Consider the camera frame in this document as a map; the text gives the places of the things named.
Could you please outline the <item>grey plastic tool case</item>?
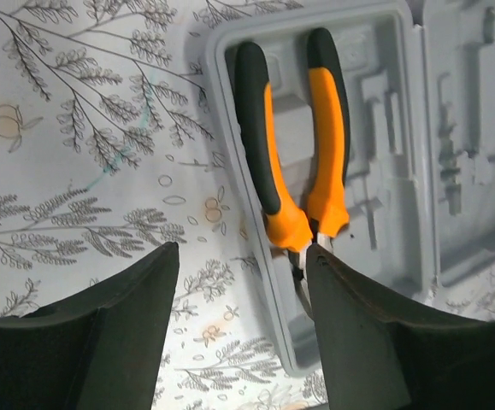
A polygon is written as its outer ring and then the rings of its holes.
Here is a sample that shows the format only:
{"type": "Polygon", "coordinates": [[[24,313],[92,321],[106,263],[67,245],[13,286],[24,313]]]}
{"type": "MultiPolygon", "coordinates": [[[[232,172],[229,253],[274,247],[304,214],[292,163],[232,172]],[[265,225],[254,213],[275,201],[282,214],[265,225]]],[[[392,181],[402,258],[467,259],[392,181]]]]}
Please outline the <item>grey plastic tool case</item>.
{"type": "MultiPolygon", "coordinates": [[[[325,27],[352,134],[351,221],[334,253],[417,301],[495,320],[495,1],[213,1],[201,17],[213,29],[204,58],[209,106],[235,185],[233,48],[325,27]]],[[[271,284],[255,267],[284,368],[314,370],[312,320],[285,281],[271,284]]]]}

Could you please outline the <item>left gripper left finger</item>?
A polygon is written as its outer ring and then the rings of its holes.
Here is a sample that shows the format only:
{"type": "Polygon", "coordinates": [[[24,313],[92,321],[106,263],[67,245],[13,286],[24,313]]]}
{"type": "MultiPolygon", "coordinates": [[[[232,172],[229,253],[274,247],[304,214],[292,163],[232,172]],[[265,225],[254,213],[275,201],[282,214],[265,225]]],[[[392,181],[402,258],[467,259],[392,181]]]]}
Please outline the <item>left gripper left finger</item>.
{"type": "Polygon", "coordinates": [[[0,318],[0,409],[148,409],[179,274],[165,243],[81,292],[0,318]]]}

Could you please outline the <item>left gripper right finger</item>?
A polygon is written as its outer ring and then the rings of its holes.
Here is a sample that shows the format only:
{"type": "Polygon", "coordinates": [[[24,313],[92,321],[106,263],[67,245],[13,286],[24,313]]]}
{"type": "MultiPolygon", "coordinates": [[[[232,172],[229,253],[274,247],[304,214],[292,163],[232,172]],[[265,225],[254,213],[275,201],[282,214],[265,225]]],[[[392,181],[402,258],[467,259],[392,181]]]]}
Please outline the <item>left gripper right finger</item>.
{"type": "Polygon", "coordinates": [[[495,321],[426,306],[323,247],[306,273],[332,409],[495,409],[495,321]]]}

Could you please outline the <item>orange handled pliers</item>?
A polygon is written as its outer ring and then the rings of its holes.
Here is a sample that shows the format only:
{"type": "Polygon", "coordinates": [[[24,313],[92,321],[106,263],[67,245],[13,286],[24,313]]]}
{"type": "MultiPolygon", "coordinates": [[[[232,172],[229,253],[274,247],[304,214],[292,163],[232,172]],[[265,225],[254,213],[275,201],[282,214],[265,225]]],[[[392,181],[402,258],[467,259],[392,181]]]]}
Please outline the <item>orange handled pliers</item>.
{"type": "Polygon", "coordinates": [[[332,248],[350,221],[345,181],[350,110],[331,32],[289,42],[247,38],[232,51],[233,155],[261,275],[311,309],[306,254],[332,248]]]}

